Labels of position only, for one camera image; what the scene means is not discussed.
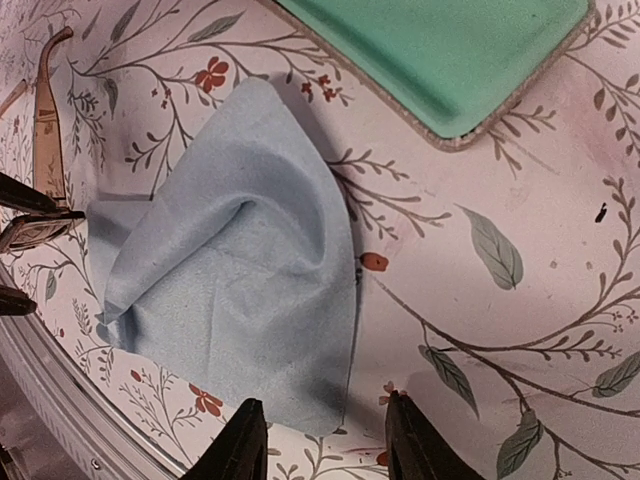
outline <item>wooden stick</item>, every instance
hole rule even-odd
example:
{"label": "wooden stick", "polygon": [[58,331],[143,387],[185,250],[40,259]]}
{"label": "wooden stick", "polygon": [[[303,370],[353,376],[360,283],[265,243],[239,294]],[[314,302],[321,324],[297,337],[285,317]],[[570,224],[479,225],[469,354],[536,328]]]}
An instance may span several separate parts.
{"label": "wooden stick", "polygon": [[9,107],[19,99],[24,92],[27,91],[27,81],[23,78],[18,85],[11,91],[9,96],[0,104],[0,117],[4,115],[4,112],[9,110]]}

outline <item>blue cloth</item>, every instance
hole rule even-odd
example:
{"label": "blue cloth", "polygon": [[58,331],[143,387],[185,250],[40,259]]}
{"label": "blue cloth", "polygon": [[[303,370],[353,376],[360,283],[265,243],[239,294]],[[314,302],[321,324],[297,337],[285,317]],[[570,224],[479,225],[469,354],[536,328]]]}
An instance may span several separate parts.
{"label": "blue cloth", "polygon": [[152,202],[87,212],[103,336],[232,406],[314,435],[342,420],[355,330],[349,219],[277,93],[250,79]]}

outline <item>silver edge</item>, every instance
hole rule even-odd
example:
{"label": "silver edge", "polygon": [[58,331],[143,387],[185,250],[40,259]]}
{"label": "silver edge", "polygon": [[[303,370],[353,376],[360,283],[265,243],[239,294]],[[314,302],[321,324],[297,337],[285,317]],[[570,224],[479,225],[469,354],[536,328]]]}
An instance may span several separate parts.
{"label": "silver edge", "polygon": [[[0,282],[15,286],[3,265]],[[151,443],[83,375],[37,315],[0,320],[0,354],[38,415],[89,478],[176,479],[185,473],[184,465]]]}

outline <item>floral patterned surface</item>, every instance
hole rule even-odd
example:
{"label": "floral patterned surface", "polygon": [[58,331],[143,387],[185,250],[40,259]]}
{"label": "floral patterned surface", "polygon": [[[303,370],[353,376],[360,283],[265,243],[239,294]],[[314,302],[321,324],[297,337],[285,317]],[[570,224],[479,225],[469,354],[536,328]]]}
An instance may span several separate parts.
{"label": "floral patterned surface", "polygon": [[[68,190],[153,198],[240,80],[268,78],[344,193],[362,312],[345,424],[273,425],[270,478],[386,476],[383,417],[405,390],[485,478],[640,478],[640,4],[598,14],[477,146],[429,147],[252,0],[4,0],[6,94],[53,60]],[[1,120],[0,168],[31,183],[33,94]],[[2,213],[3,222],[12,212]],[[110,400],[191,465],[233,410],[104,345],[86,224],[2,261]]]}

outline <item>red flower print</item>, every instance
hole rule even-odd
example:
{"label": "red flower print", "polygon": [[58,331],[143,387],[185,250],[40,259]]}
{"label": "red flower print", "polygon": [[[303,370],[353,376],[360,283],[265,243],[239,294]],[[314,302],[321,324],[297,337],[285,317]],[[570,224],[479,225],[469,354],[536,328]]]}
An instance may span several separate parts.
{"label": "red flower print", "polygon": [[218,400],[213,395],[209,395],[207,392],[203,392],[198,387],[189,384],[191,391],[198,397],[196,398],[196,408],[201,412],[209,412],[214,417],[219,417],[220,407],[222,406],[222,400]]}
{"label": "red flower print", "polygon": [[322,92],[322,94],[324,95],[324,99],[327,102],[331,102],[332,98],[336,98],[338,96],[338,94],[333,90],[333,88],[327,88],[324,92]]}
{"label": "red flower print", "polygon": [[[395,385],[393,384],[393,382],[391,380],[389,380],[389,382],[384,385],[383,390],[385,392],[387,392],[389,395],[383,395],[381,397],[378,398],[378,405],[386,405],[389,403],[389,401],[391,400],[391,394],[396,390]],[[400,392],[398,392],[400,395],[406,395],[407,391],[406,390],[400,390]]]}
{"label": "red flower print", "polygon": [[374,252],[365,252],[360,255],[360,263],[372,272],[385,272],[389,266],[389,259]]}
{"label": "red flower print", "polygon": [[218,57],[211,57],[206,70],[200,70],[196,74],[196,85],[202,85],[204,93],[224,85],[226,80],[224,74],[229,71],[227,62],[220,62]]}
{"label": "red flower print", "polygon": [[383,467],[389,466],[389,454],[387,452],[382,452],[380,455],[376,457],[376,463],[378,465],[382,465]]}

